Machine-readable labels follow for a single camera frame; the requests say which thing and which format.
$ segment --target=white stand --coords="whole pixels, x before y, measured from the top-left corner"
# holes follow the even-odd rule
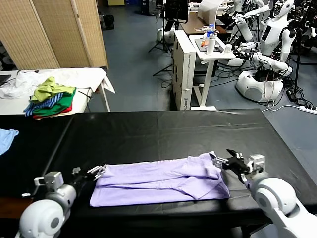
[[[199,48],[197,47],[197,44],[195,42],[195,39],[202,38],[201,35],[195,36],[189,36],[190,41],[192,42],[194,48],[196,49],[197,55],[199,59],[204,60],[205,63],[208,62],[208,68],[205,76],[205,83],[203,86],[203,92],[200,93],[199,86],[194,86],[194,91],[199,103],[199,107],[191,107],[191,110],[193,111],[199,111],[199,110],[215,110],[216,107],[214,106],[206,106],[206,100],[207,100],[207,95],[210,87],[210,82],[211,82],[211,76],[212,76],[212,70],[213,70],[213,65],[215,60],[227,60],[227,59],[233,59],[235,58],[235,55],[233,52],[229,52],[226,54],[216,52],[214,51],[211,55],[207,55],[206,52],[201,52]],[[220,49],[222,52],[225,49],[225,44],[217,37],[216,38],[216,44],[220,45]]]

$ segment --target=white fabric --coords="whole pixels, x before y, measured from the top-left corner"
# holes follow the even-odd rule
[[[20,73],[16,79],[12,79],[8,83],[5,83],[0,87],[0,98],[4,99],[16,99],[23,96],[31,96],[34,93],[36,87],[43,83],[43,80],[37,73],[27,72]]]
[[[106,72],[101,68],[63,68],[41,70],[39,73],[20,72],[15,80],[0,87],[0,98],[16,99],[31,96],[36,87],[48,77],[54,77],[57,84],[76,88],[91,88],[93,92],[101,84],[104,89],[115,93]]]

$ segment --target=power strip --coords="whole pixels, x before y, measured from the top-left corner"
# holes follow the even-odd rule
[[[308,113],[317,114],[316,110],[308,109],[308,108],[305,108],[304,106],[299,106],[299,110],[304,111],[304,112],[308,112]]]

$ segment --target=blue striped cloth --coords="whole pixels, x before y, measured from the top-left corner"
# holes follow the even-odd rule
[[[35,109],[39,108],[52,108],[57,102],[61,100],[64,93],[57,93],[55,96],[44,100],[41,103],[30,103],[23,112],[25,112],[25,116],[29,117],[33,114]]]

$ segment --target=white table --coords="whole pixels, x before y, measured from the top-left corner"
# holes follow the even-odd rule
[[[208,68],[205,76],[205,82],[203,86],[203,93],[200,93],[199,86],[194,86],[194,92],[196,94],[199,107],[191,107],[191,110],[215,110],[216,107],[214,106],[206,106],[206,100],[208,95],[208,90],[210,87],[211,82],[211,76],[212,76],[212,70],[215,60],[227,60],[227,59],[233,59],[236,56],[233,54],[233,52],[229,52],[227,54],[223,54],[220,52],[213,52],[212,55],[207,55],[205,52],[201,52],[195,42],[195,39],[202,38],[202,35],[191,35],[189,36],[190,41],[192,42],[199,59],[203,60],[202,64],[208,63]],[[216,44],[220,45],[220,48],[222,51],[225,49],[225,44],[217,37],[216,38]]]
[[[39,72],[50,72],[50,69],[45,70],[39,70]],[[34,72],[34,70],[22,70],[21,72]],[[14,79],[17,76],[18,71],[0,71],[0,75],[11,75],[10,79]],[[110,82],[107,83],[107,85],[110,88],[110,91],[113,91],[113,87]],[[102,102],[105,111],[110,112],[110,106],[104,91],[104,88],[102,87],[102,84],[98,86],[99,93],[102,97]],[[87,97],[92,96],[93,91],[88,88],[78,88],[72,103],[72,112],[74,113],[83,113],[85,111],[85,108],[87,106],[87,103],[89,102],[90,98]],[[29,99],[30,96],[23,96],[21,98],[17,99],[2,99],[0,98],[0,115],[10,115],[10,114],[24,114],[23,110],[29,105]]]

